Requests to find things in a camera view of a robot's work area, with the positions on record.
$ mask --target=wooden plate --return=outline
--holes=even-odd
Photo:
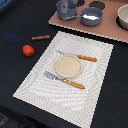
[[[81,60],[73,55],[60,57],[55,63],[55,70],[61,77],[73,78],[78,76],[82,71]]]

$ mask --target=white placemat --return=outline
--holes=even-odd
[[[111,44],[59,31],[13,96],[79,127],[90,128],[112,49]],[[54,64],[62,55],[56,50],[97,58],[97,62],[81,60],[82,73],[70,79],[85,89],[44,76],[45,71],[57,75]]]

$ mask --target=knife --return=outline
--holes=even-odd
[[[47,76],[49,79],[52,79],[52,80],[60,80],[60,81],[62,81],[64,83],[69,84],[69,85],[72,85],[72,86],[74,86],[76,88],[85,89],[85,87],[82,84],[78,84],[78,83],[75,83],[75,82],[70,81],[70,80],[67,80],[67,79],[59,78],[59,77],[51,74],[50,72],[45,71],[44,75]]]
[[[70,55],[69,53],[61,52],[61,51],[58,51],[58,50],[56,50],[56,52],[58,52],[60,54],[63,54],[63,55]],[[93,62],[97,61],[96,58],[92,58],[92,57],[87,57],[87,56],[82,56],[82,55],[75,55],[75,54],[72,54],[72,55],[77,56],[79,59],[83,59],[83,60],[88,60],[88,61],[93,61]]]

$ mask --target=bowl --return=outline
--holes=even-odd
[[[119,22],[122,28],[128,30],[128,4],[118,9]]]
[[[87,26],[96,26],[100,24],[103,16],[103,12],[100,9],[95,7],[88,7],[83,9],[81,12],[81,15],[85,15],[85,14],[87,16],[95,16],[98,18],[94,20],[94,19],[87,19],[87,18],[81,17],[81,22]]]
[[[73,55],[64,55],[55,63],[55,70],[63,78],[74,78],[80,75],[82,71],[81,60]]]

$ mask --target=gray cup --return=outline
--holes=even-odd
[[[63,20],[64,17],[71,17],[77,15],[77,4],[71,2],[71,0],[60,0],[56,4],[57,6],[57,14],[60,19]]]

